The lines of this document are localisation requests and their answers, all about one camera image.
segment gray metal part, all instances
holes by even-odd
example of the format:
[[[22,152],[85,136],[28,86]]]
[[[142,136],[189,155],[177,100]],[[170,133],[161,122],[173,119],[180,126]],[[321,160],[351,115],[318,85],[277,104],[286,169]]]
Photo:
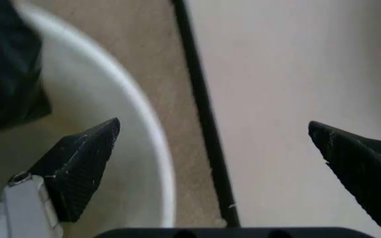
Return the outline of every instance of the gray metal part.
[[[10,238],[54,238],[34,181],[5,187],[4,201]]]

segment white bowl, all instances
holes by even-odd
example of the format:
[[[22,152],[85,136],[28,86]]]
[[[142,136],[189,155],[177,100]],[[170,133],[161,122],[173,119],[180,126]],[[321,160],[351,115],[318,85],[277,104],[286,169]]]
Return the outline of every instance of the white bowl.
[[[0,191],[62,136],[112,117],[119,138],[101,185],[67,237],[92,237],[119,227],[172,227],[174,172],[168,145],[148,100],[126,70],[95,42],[29,4],[18,9],[42,36],[42,79],[51,115],[0,132]]]

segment black fabric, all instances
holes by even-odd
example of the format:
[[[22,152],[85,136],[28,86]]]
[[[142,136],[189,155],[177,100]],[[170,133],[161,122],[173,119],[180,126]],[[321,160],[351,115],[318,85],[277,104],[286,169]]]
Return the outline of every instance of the black fabric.
[[[117,118],[63,137],[29,172],[44,178],[58,219],[76,222],[98,189],[120,133]]]
[[[315,121],[309,135],[337,178],[381,226],[381,141]]]
[[[41,46],[11,2],[0,0],[0,129],[51,112],[39,78]]]

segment textured black plastic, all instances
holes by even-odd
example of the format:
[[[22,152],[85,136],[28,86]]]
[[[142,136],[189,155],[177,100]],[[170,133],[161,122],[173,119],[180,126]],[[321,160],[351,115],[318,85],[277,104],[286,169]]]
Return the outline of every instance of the textured black plastic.
[[[39,36],[0,0],[0,130],[51,112],[40,80]]]
[[[372,238],[345,228],[118,229],[96,238]]]
[[[76,222],[98,189],[120,132],[117,118],[63,137],[30,170],[44,178],[58,219]]]
[[[309,135],[341,183],[381,226],[381,141],[315,121]]]

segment white surface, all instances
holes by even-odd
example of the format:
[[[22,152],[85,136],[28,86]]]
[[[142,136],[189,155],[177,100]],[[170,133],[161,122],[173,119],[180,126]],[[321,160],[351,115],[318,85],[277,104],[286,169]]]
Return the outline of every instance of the white surface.
[[[243,226],[340,226],[381,237],[308,122],[381,139],[381,1],[190,0]]]
[[[118,117],[121,131],[98,191],[67,237],[118,227],[171,227],[175,188],[170,152],[158,119],[126,71],[85,35],[48,13],[20,10],[44,41],[44,87],[53,113],[0,133],[0,191],[62,136]]]

